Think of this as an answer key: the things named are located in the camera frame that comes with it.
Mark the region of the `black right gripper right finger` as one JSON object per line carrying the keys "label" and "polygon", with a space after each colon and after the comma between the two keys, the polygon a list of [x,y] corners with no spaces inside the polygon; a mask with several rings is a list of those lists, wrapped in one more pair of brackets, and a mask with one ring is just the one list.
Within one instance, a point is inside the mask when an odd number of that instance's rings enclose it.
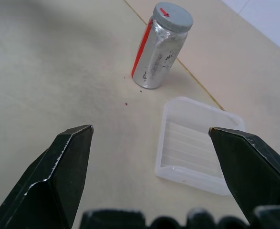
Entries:
{"label": "black right gripper right finger", "polygon": [[212,127],[226,184],[252,226],[280,226],[280,155],[260,137]]}

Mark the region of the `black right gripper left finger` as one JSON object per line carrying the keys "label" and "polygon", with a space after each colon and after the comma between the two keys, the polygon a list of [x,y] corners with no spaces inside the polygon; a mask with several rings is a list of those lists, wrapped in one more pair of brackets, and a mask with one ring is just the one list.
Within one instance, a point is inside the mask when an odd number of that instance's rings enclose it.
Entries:
{"label": "black right gripper left finger", "polygon": [[0,206],[0,229],[71,229],[85,186],[92,125],[58,134]]}

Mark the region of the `clear plastic tray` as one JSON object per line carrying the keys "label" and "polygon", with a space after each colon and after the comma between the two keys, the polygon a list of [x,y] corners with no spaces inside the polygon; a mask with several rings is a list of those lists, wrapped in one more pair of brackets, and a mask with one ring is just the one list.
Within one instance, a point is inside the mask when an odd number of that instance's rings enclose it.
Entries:
{"label": "clear plastic tray", "polygon": [[221,196],[230,195],[208,131],[211,127],[245,131],[241,117],[176,97],[164,105],[155,174]]}

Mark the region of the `silver bottle with grey cap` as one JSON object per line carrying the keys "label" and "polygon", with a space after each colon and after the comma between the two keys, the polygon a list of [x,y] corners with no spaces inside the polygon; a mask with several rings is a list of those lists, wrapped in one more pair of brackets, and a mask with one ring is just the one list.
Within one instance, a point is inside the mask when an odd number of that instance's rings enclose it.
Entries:
{"label": "silver bottle with grey cap", "polygon": [[146,89],[162,85],[187,38],[187,32],[177,33],[162,27],[153,17],[145,29],[131,76]]}

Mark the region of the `grey plastic jar lid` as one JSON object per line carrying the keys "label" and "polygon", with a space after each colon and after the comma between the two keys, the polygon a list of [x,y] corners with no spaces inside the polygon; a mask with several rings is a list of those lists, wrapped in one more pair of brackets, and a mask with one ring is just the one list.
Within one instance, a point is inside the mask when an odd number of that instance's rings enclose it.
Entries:
{"label": "grey plastic jar lid", "polygon": [[170,2],[155,5],[153,18],[164,28],[173,32],[188,32],[193,26],[191,14],[184,8]]}

